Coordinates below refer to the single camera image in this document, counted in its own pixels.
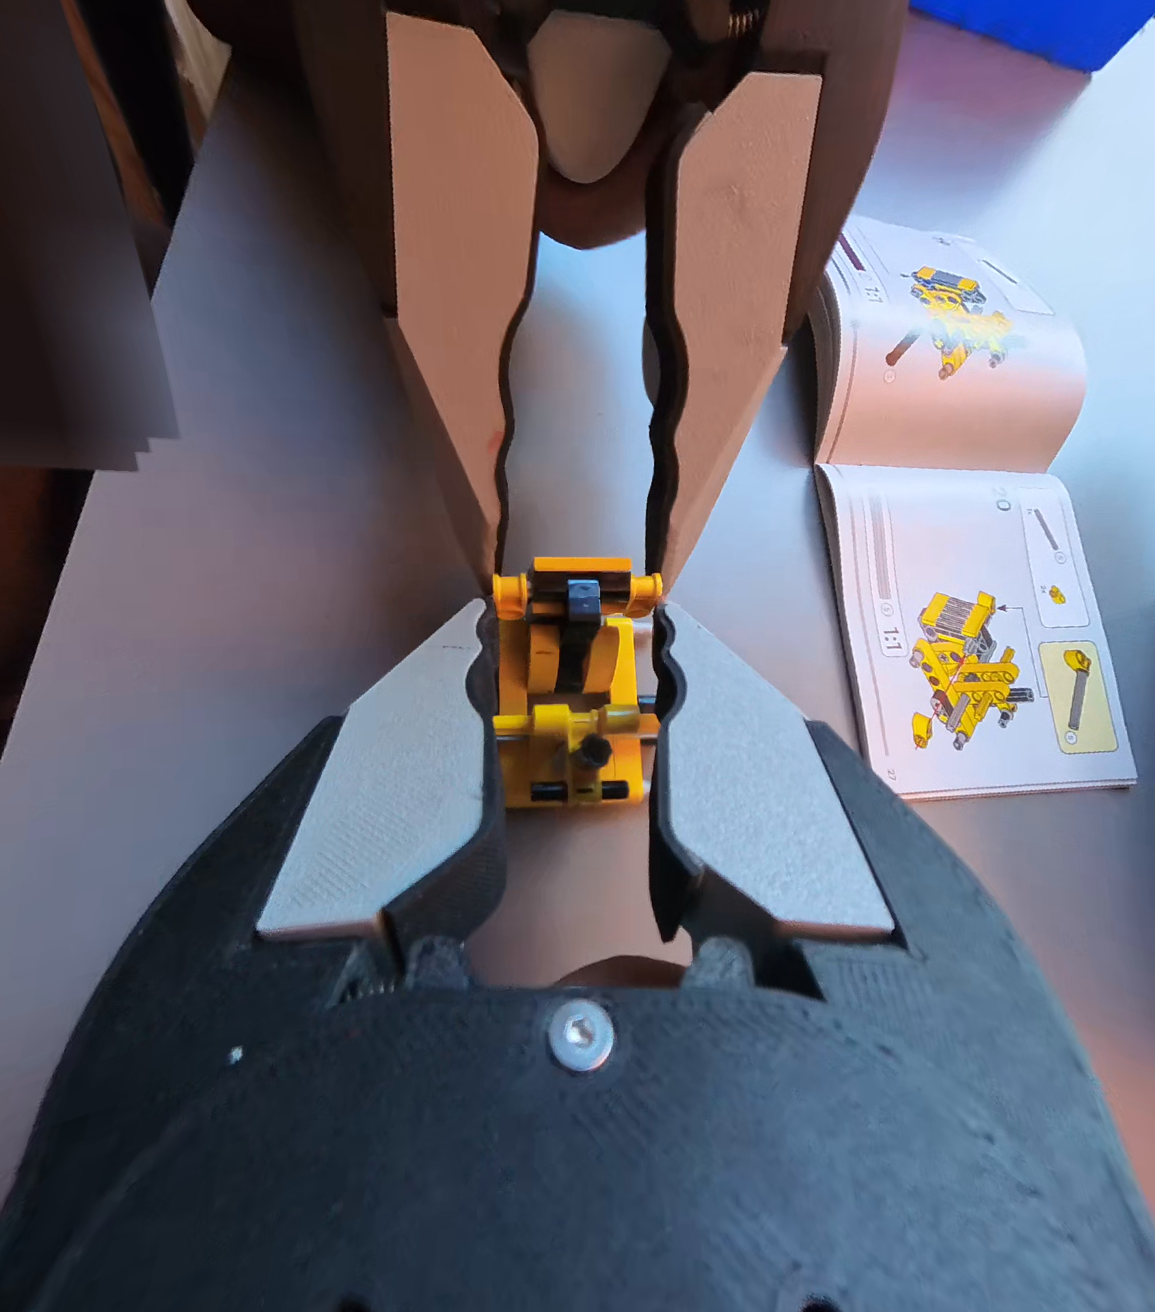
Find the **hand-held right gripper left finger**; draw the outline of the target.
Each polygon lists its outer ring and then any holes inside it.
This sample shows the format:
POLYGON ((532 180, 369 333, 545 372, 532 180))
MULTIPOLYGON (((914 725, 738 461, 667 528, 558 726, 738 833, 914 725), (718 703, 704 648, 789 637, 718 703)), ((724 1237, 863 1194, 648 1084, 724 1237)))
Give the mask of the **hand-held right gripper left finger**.
POLYGON ((474 599, 358 697, 257 922, 269 941, 463 942, 506 887, 496 622, 474 599))

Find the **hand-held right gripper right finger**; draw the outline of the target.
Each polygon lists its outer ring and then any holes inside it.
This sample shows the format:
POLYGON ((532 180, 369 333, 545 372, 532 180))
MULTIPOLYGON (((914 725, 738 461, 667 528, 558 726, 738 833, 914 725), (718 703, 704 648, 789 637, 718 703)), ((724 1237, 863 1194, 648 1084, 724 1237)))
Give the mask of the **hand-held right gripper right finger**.
POLYGON ((663 942, 882 942, 895 922, 804 714, 683 607, 655 613, 648 879, 663 942))

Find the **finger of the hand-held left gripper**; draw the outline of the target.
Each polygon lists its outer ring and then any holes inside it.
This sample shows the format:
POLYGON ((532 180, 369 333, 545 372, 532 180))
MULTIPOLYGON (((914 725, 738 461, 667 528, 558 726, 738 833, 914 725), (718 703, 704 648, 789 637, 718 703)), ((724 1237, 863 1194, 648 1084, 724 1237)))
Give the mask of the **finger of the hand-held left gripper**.
POLYGON ((488 594, 507 513, 509 353, 532 292, 539 140, 476 33, 398 11, 385 33, 396 286, 387 327, 457 539, 488 594))
POLYGON ((752 73, 694 126, 667 190, 667 316, 647 569, 673 590, 786 354, 819 74, 752 73))

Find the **yellow lego vehicle model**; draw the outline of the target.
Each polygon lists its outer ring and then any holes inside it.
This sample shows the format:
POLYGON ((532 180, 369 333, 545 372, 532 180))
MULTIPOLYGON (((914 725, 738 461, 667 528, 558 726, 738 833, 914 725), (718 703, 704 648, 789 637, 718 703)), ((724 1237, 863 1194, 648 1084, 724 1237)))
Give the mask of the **yellow lego vehicle model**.
POLYGON ((495 576, 495 736, 510 810, 632 807, 647 793, 655 700, 638 685, 637 625, 664 594, 621 558, 537 557, 495 576))

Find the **open lego instruction booklet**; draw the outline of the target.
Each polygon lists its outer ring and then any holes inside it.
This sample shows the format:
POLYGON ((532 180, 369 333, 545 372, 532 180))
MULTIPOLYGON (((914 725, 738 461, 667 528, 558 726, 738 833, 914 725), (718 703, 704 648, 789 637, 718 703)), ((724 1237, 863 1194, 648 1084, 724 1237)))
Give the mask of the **open lego instruction booklet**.
POLYGON ((1050 473, 1087 389, 1074 327, 972 240, 864 216, 811 324, 813 469, 871 767, 910 800, 1135 785, 1050 473))

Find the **blue plastic bin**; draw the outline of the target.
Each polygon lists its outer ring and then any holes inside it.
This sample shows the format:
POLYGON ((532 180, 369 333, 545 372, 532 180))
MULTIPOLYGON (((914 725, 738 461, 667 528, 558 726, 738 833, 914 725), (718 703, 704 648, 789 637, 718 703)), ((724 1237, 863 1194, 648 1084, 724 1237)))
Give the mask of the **blue plastic bin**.
POLYGON ((1098 73, 1155 18, 1155 2, 910 2, 960 31, 1080 73, 1098 73))

